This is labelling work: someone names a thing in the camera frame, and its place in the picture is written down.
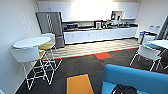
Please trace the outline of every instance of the white table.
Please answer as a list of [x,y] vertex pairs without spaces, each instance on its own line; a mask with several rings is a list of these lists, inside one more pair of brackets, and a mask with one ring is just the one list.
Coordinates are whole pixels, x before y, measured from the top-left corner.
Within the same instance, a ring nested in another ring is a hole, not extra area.
[[13,47],[15,47],[15,48],[29,48],[29,47],[33,47],[33,46],[40,46],[44,43],[47,43],[50,40],[51,40],[50,37],[33,37],[33,38],[28,38],[28,39],[18,41],[13,45]]
[[168,49],[168,40],[154,40],[148,42],[160,46],[162,48]]

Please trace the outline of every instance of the white cabinet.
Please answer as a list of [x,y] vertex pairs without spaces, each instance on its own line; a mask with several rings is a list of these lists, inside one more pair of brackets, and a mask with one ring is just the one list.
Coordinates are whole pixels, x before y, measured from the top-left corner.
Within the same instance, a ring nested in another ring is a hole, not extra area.
[[96,41],[97,40],[97,33],[95,30],[90,30],[90,41]]
[[137,27],[64,32],[65,44],[135,37]]
[[137,15],[138,15],[138,11],[139,11],[139,6],[140,6],[140,3],[133,3],[132,10],[131,10],[131,18],[132,19],[136,19]]
[[50,12],[49,3],[47,1],[37,1],[37,6],[40,12]]
[[118,38],[122,39],[122,38],[128,38],[128,32],[129,32],[130,28],[118,28],[117,32],[118,32]]
[[68,22],[71,20],[71,13],[70,13],[70,2],[59,2],[60,4],[60,11],[62,16],[63,22]]
[[61,12],[59,2],[48,2],[51,12]]
[[137,30],[137,27],[118,28],[118,29],[117,29],[118,38],[119,38],[119,39],[122,39],[122,38],[135,37],[136,30]]
[[111,33],[110,40],[119,39],[117,29],[107,29],[107,30],[110,31]]
[[37,1],[37,5],[40,12],[61,12],[62,21],[68,22],[111,19],[112,11],[122,11],[122,19],[135,19],[140,3]]
[[82,31],[73,31],[74,43],[82,43]]
[[129,36],[130,37],[135,37],[136,31],[137,31],[137,27],[131,27]]
[[96,30],[97,33],[97,37],[96,37],[96,41],[102,41],[104,40],[103,36],[104,36],[104,30]]
[[64,32],[64,40],[65,44],[73,44],[74,43],[73,32]]
[[60,12],[59,2],[37,1],[40,12]]
[[140,3],[125,3],[122,19],[136,19]]
[[82,42],[91,42],[90,40],[90,32],[91,31],[82,31]]
[[103,40],[111,40],[111,29],[105,29],[103,31]]

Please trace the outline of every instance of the white wall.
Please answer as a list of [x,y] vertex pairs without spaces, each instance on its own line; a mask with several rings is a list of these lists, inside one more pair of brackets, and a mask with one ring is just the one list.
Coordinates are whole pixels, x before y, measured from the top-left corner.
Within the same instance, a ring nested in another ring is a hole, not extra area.
[[[10,49],[19,40],[40,35],[36,10],[36,0],[1,0],[0,89],[6,94],[14,94],[25,78],[23,67],[14,59]],[[19,13],[23,13],[29,19],[30,31],[25,31]]]
[[139,25],[136,37],[139,37],[139,32],[149,30],[151,25],[160,26],[161,29],[168,15],[167,9],[167,0],[141,0],[139,13],[135,21]]

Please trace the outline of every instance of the stainless steel refrigerator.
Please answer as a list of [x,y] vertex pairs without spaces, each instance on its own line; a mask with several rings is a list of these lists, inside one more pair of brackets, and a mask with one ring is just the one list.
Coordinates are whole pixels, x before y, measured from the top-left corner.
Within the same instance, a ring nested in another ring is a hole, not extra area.
[[62,32],[62,19],[60,12],[36,12],[41,32],[53,33],[56,36],[56,47],[64,47],[65,42]]

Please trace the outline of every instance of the red rug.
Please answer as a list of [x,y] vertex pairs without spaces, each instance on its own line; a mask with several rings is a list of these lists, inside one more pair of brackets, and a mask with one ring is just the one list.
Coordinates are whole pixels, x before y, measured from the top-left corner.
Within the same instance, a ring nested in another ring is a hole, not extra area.
[[97,57],[97,59],[111,58],[111,56],[107,52],[97,53],[95,54],[95,56]]

